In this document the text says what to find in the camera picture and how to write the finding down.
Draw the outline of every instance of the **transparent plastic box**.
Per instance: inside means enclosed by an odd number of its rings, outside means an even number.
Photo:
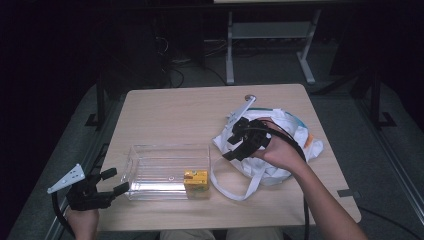
[[[209,176],[209,145],[134,145],[121,182],[129,182],[130,200],[193,199],[196,194],[184,186],[186,170],[206,170]],[[205,198],[206,192],[197,195]]]

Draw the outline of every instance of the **desk in background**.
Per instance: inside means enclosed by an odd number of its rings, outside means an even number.
[[[226,124],[226,116],[254,94],[252,107],[282,108],[298,116],[318,139],[324,151],[310,165],[337,201],[359,221],[353,197],[339,197],[349,187],[324,130],[302,85],[233,86],[189,89],[136,90],[128,93],[103,169],[116,167],[118,176],[98,184],[109,191],[120,183],[127,155],[136,144],[211,144]],[[211,161],[220,152],[211,146]],[[234,191],[247,189],[250,179],[231,164],[216,169],[221,185]],[[271,187],[260,186],[246,201],[233,201],[213,186],[208,200],[130,201],[118,197],[101,210],[100,231],[165,229],[222,229],[255,226],[303,225],[303,194],[294,178]]]

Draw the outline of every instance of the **table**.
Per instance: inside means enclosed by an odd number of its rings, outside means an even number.
[[[324,130],[300,84],[135,90],[128,93],[118,119],[103,169],[116,167],[118,175],[98,184],[110,191],[120,184],[127,154],[136,144],[211,144],[226,124],[226,116],[254,94],[252,107],[282,108],[298,116],[318,139],[324,151],[310,165],[338,202],[355,221],[361,218],[353,197],[339,197],[348,189]],[[220,152],[211,146],[211,159]],[[229,163],[219,165],[221,185],[242,194],[250,179]],[[303,194],[294,178],[277,186],[260,186],[245,201],[230,200],[211,187],[208,200],[130,201],[122,195],[100,211],[99,231],[165,229],[222,229],[304,224]]]

